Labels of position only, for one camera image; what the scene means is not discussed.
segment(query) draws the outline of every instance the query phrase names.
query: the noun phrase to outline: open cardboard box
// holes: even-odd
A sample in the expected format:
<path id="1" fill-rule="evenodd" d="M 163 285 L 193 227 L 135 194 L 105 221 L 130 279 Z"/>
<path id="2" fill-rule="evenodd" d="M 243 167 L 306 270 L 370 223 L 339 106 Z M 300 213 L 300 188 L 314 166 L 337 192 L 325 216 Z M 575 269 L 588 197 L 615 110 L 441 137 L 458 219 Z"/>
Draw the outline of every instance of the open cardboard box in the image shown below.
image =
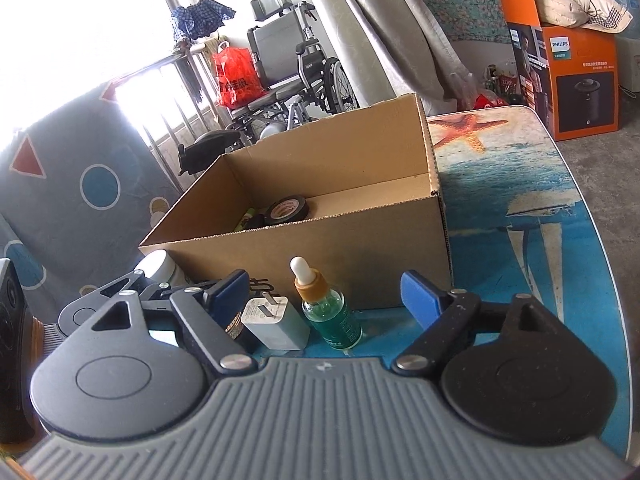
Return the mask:
<path id="1" fill-rule="evenodd" d="M 500 0 L 522 94 L 555 140 L 618 129 L 614 34 L 540 23 L 535 0 Z"/>
<path id="2" fill-rule="evenodd" d="M 233 232 L 250 207 L 289 195 L 300 222 Z M 405 95 L 305 124 L 222 155 L 140 245 L 166 249 L 191 278 L 246 269 L 292 302 L 289 262 L 303 256 L 352 308 L 400 305 L 402 272 L 450 287 L 438 173 L 420 99 Z"/>

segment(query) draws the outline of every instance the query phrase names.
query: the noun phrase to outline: wheelchair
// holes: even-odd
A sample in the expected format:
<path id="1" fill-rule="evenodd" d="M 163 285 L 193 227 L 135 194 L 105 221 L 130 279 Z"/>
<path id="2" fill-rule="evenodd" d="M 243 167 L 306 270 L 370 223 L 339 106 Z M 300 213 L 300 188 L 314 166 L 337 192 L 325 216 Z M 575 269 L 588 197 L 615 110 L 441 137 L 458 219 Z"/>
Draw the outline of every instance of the wheelchair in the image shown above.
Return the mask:
<path id="1" fill-rule="evenodd" d="M 253 0 L 251 5 L 255 20 L 264 24 L 249 29 L 247 38 L 256 72 L 268 91 L 229 110 L 232 123 L 226 130 L 205 134 L 186 148 L 178 147 L 181 173 L 203 171 L 225 151 L 241 148 L 233 132 L 242 130 L 255 143 L 268 130 L 277 133 L 315 120 L 306 110 L 309 105 L 331 115 L 360 107 L 340 60 L 328 58 L 313 35 L 308 18 L 318 20 L 313 14 L 315 6 L 291 0 Z M 258 130 L 255 123 L 266 127 Z"/>

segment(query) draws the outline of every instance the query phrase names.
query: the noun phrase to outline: blue tablecloth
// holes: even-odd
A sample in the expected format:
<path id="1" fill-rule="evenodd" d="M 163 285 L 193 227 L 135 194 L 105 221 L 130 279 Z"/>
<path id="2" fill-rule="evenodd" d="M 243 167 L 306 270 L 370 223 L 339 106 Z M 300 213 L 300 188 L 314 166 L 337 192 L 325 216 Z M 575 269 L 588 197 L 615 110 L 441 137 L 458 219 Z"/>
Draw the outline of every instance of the blue tablecloth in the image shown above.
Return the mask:
<path id="1" fill-rule="evenodd" d="M 449 114 L 428 123 L 456 287 L 501 302 L 530 290 L 602 359 L 618 387 L 602 440 L 624 457 L 632 412 L 622 311 L 593 219 L 554 142 L 527 107 Z M 380 356 L 388 365 L 420 334 L 404 308 L 356 315 L 366 339 L 353 356 Z M 343 355 L 315 332 L 300 353 Z"/>

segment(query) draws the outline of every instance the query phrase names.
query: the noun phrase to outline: dropper bottle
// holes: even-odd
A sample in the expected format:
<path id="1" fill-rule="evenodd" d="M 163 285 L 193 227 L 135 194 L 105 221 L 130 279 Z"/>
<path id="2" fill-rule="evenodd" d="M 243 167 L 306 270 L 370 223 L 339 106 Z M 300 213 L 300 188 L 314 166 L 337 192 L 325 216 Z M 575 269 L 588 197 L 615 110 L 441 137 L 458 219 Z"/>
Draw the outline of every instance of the dropper bottle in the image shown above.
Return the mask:
<path id="1" fill-rule="evenodd" d="M 291 270 L 302 298 L 302 311 L 329 346 L 348 350 L 362 338 L 362 327 L 344 301 L 344 296 L 327 284 L 324 276 L 309 267 L 300 256 L 292 259 Z"/>

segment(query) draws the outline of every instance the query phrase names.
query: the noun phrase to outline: gray curtain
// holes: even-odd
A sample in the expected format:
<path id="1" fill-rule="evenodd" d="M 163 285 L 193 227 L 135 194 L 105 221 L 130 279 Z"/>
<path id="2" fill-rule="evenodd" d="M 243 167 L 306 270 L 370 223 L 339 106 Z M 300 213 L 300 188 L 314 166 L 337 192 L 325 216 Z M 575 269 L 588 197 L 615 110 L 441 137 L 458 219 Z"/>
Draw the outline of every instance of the gray curtain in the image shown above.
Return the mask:
<path id="1" fill-rule="evenodd" d="M 130 272 L 138 244 L 180 196 L 106 85 L 18 134 L 0 152 L 0 249 L 44 323 Z"/>
<path id="2" fill-rule="evenodd" d="M 422 0 L 313 0 L 361 104 L 409 92 L 427 115 L 456 110 L 468 73 Z"/>

